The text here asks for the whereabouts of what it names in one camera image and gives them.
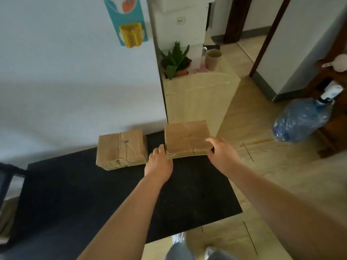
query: brown cardboard box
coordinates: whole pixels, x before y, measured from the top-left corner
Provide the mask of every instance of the brown cardboard box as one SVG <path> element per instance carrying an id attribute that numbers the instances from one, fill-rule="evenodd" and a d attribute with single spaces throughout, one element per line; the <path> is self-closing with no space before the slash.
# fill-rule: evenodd
<path id="1" fill-rule="evenodd" d="M 206 155 L 213 147 L 205 141 L 209 136 L 206 121 L 165 125 L 166 155 L 169 158 Z"/>
<path id="2" fill-rule="evenodd" d="M 96 164 L 105 170 L 145 164 L 147 139 L 142 130 L 100 135 Z"/>

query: person's left hand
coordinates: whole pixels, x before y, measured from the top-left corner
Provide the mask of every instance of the person's left hand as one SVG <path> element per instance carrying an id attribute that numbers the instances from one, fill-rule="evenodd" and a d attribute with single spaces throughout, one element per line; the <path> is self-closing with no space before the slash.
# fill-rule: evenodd
<path id="1" fill-rule="evenodd" d="M 170 178 L 173 168 L 172 159 L 168 159 L 165 154 L 164 144 L 160 144 L 149 156 L 145 166 L 145 177 L 153 177 L 163 185 Z"/>

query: white ladle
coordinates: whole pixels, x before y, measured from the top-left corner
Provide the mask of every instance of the white ladle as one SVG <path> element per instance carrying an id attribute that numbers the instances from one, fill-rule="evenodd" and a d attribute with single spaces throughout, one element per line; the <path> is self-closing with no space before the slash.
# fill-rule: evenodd
<path id="1" fill-rule="evenodd" d="M 332 66 L 336 72 L 344 72 L 347 70 L 347 54 L 341 54 L 335 57 L 334 61 L 322 65 L 322 68 Z"/>

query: teal poster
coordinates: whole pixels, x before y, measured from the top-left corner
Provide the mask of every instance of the teal poster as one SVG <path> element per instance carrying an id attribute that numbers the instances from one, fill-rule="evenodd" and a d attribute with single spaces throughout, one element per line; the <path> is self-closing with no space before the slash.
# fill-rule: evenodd
<path id="1" fill-rule="evenodd" d="M 120 37 L 119 27 L 128 23 L 141 23 L 144 30 L 143 42 L 148 41 L 140 0 L 104 0 L 104 2 L 122 46 L 125 46 L 125 43 Z"/>

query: foot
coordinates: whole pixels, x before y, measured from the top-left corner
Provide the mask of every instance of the foot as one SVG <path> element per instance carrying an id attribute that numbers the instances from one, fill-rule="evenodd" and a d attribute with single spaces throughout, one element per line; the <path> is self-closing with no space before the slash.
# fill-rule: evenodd
<path id="1" fill-rule="evenodd" d="M 216 247 L 208 246 L 205 249 L 205 260 L 207 260 L 216 250 L 217 250 Z"/>
<path id="2" fill-rule="evenodd" d="M 187 233 L 186 232 L 183 232 L 183 233 L 179 233 L 179 234 L 175 234 L 172 237 L 172 244 L 175 244 L 175 243 L 182 243 L 182 244 L 186 244 L 186 236 L 187 236 Z"/>

